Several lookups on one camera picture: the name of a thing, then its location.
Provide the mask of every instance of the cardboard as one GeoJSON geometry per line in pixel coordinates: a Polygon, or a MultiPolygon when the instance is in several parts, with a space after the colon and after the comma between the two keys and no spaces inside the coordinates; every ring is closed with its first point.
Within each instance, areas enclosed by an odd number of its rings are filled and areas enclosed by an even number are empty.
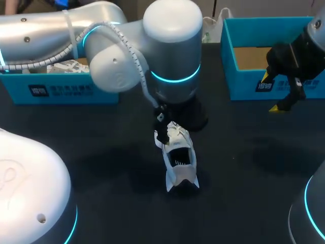
{"type": "Polygon", "coordinates": [[[235,57],[240,70],[264,70],[268,66],[266,54],[270,47],[235,47],[235,57]]]}
{"type": "Polygon", "coordinates": [[[82,65],[88,65],[88,61],[86,58],[79,58],[76,61],[82,65]]]}

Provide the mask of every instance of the logo on box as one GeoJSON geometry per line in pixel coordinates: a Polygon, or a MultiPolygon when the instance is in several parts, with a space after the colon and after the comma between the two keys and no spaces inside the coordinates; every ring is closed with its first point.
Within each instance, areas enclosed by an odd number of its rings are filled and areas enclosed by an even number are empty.
{"type": "Polygon", "coordinates": [[[44,85],[29,85],[28,86],[33,97],[48,97],[49,94],[44,85]]]}
{"type": "Polygon", "coordinates": [[[257,92],[257,93],[270,92],[270,91],[272,91],[273,85],[274,85],[274,80],[272,80],[272,83],[262,83],[262,80],[260,80],[257,83],[255,92],[257,92]]]}
{"type": "MultiPolygon", "coordinates": [[[[319,84],[319,80],[306,80],[303,83],[304,90],[315,90],[319,84]]],[[[276,91],[290,91],[290,85],[287,80],[280,80],[275,89],[276,91]]]]}
{"type": "Polygon", "coordinates": [[[79,97],[79,96],[93,96],[93,84],[79,84],[79,85],[51,85],[49,87],[51,96],[55,97],[79,97]]]}

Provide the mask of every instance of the robotic arm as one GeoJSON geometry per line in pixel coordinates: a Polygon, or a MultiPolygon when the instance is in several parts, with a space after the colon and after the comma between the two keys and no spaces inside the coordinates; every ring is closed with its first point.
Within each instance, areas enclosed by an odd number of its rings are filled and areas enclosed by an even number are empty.
{"type": "Polygon", "coordinates": [[[170,121],[190,131],[207,122],[195,96],[201,32],[201,11],[190,0],[157,0],[143,20],[131,23],[118,6],[104,1],[69,11],[4,16],[0,71],[86,57],[95,85],[106,92],[124,92],[141,83],[155,108],[158,139],[166,144],[170,121]]]}
{"type": "Polygon", "coordinates": [[[298,100],[306,98],[303,83],[314,79],[325,69],[325,8],[304,28],[292,43],[278,43],[267,54],[269,66],[264,83],[277,75],[288,77],[290,93],[271,112],[289,111],[298,100]]]}

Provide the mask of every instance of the white sneaker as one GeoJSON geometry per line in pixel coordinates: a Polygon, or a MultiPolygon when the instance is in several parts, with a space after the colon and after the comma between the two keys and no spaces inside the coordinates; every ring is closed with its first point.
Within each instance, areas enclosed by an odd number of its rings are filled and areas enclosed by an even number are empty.
{"type": "Polygon", "coordinates": [[[154,132],[155,144],[162,149],[162,155],[167,169],[167,192],[172,187],[178,186],[184,180],[188,180],[199,188],[197,157],[189,132],[172,121],[168,125],[167,133],[169,136],[169,144],[164,145],[157,140],[157,131],[154,132]]]}

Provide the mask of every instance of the shoe tongue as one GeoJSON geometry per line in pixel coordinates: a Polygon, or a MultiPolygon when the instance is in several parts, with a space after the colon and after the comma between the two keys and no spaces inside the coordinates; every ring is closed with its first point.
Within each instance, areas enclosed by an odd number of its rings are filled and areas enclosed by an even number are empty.
{"type": "Polygon", "coordinates": [[[179,148],[191,148],[184,137],[181,138],[170,138],[169,145],[165,145],[166,153],[179,148]]]}

